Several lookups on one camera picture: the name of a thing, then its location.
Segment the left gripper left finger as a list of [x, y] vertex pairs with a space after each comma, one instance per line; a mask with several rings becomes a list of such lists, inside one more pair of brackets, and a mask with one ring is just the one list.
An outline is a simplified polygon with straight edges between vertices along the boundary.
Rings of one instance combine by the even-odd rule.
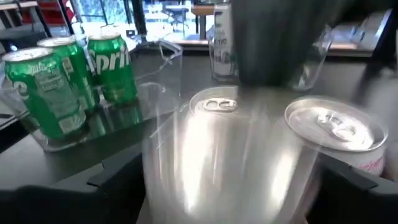
[[120, 152], [54, 184], [72, 224], [135, 224], [146, 190], [140, 152]]

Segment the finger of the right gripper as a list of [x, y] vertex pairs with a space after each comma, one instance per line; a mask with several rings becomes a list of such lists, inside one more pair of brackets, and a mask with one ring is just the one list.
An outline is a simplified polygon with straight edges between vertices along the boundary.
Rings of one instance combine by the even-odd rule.
[[234, 50], [244, 85], [282, 86], [342, 11], [342, 0], [232, 0]]

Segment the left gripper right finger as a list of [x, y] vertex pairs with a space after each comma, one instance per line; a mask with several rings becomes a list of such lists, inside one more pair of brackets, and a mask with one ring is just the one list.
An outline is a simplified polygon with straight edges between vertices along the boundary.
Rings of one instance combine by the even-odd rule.
[[309, 224], [398, 224], [398, 182], [324, 154], [320, 168]]

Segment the white Celsius energy can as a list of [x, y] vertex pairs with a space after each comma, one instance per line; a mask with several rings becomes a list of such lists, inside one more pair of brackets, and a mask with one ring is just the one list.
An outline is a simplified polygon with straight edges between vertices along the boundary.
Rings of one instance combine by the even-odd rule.
[[233, 49], [231, 3], [215, 4], [214, 8], [213, 68], [218, 79], [233, 79], [236, 75]]

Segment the red and white soda can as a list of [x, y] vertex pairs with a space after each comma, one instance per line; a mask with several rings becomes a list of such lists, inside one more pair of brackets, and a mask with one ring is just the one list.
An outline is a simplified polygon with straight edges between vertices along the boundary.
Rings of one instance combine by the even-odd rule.
[[388, 128], [365, 111], [328, 98], [301, 97], [284, 111], [287, 126], [321, 153], [380, 176]]
[[191, 98], [189, 108], [192, 114], [235, 112], [238, 109], [238, 87], [216, 86], [199, 91]]

